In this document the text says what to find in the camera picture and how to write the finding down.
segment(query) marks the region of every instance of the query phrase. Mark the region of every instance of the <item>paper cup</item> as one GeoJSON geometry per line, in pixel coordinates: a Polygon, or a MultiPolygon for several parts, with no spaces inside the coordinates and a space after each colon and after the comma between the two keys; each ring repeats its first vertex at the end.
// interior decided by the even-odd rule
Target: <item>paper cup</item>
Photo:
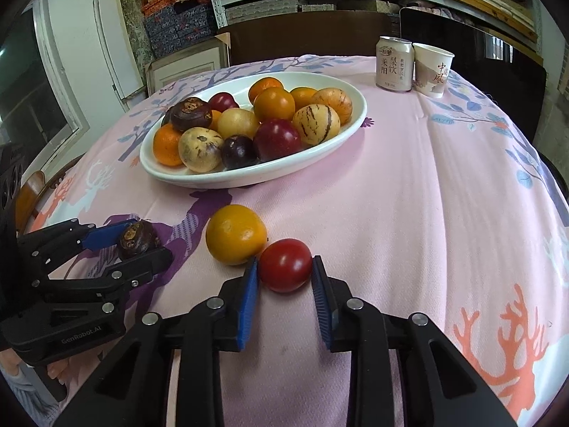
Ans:
{"type": "Polygon", "coordinates": [[[414,43],[413,48],[415,48],[413,88],[431,98],[442,98],[454,54],[422,43],[414,43]]]}

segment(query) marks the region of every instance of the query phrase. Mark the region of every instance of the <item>fruit platter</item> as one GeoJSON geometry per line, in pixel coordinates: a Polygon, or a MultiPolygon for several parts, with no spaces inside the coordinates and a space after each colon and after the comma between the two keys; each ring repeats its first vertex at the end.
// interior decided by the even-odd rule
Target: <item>fruit platter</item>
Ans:
{"type": "Polygon", "coordinates": [[[261,183],[326,157],[367,108],[357,88],[327,75],[237,78],[170,107],[144,138],[140,162],[152,177],[189,188],[261,183]]]}

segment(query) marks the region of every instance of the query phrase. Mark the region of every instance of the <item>tablecloth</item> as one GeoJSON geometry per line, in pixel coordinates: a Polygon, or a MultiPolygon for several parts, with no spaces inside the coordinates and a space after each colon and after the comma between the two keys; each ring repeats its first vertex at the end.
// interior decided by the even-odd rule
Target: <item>tablecloth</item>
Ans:
{"type": "MultiPolygon", "coordinates": [[[[176,81],[92,147],[34,228],[72,217],[153,222],[175,260],[132,292],[132,323],[147,310],[185,313],[242,274],[216,262],[203,237],[217,209],[246,205],[271,241],[303,240],[354,296],[391,315],[428,314],[518,424],[531,426],[569,373],[567,203],[510,118],[461,76],[451,72],[436,100],[382,90],[374,76],[375,58],[302,56],[176,81]],[[283,70],[357,87],[368,101],[361,129],[324,160],[248,188],[196,191],[146,174],[138,149],[168,107],[218,82],[283,70]]],[[[54,274],[95,277],[115,261],[113,250],[87,252],[54,274]]],[[[71,359],[70,396],[97,352],[71,359]]],[[[221,378],[228,427],[345,425],[349,355],[320,341],[308,286],[291,295],[261,288],[251,340],[221,355],[221,378]]]]}

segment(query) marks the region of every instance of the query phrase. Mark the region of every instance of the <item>black screen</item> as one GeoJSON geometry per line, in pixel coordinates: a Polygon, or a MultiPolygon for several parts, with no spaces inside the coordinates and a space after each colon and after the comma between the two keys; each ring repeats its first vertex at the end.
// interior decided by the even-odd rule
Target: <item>black screen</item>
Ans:
{"type": "Polygon", "coordinates": [[[489,95],[529,141],[537,129],[546,72],[508,43],[443,16],[403,8],[401,37],[454,53],[452,69],[489,95]]]}

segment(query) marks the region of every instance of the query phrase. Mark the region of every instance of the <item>white plate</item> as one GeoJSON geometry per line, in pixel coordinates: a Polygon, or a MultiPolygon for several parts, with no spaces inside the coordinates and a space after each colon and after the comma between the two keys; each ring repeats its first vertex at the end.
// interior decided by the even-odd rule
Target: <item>white plate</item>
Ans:
{"type": "Polygon", "coordinates": [[[309,86],[317,90],[328,87],[341,88],[352,99],[352,119],[341,128],[338,136],[296,154],[251,167],[236,168],[234,170],[222,169],[221,171],[212,171],[207,174],[197,174],[185,167],[167,167],[158,163],[154,158],[152,142],[156,130],[160,128],[160,118],[147,133],[140,147],[140,162],[144,169],[158,180],[187,188],[235,188],[269,181],[308,167],[310,164],[317,162],[335,149],[338,149],[346,139],[357,131],[368,112],[368,104],[357,88],[337,78],[309,72],[267,72],[265,74],[236,78],[235,80],[203,90],[195,96],[204,101],[209,101],[215,93],[226,91],[233,95],[240,107],[251,110],[252,106],[248,98],[249,88],[258,79],[264,77],[278,78],[288,91],[298,86],[309,86]]]}

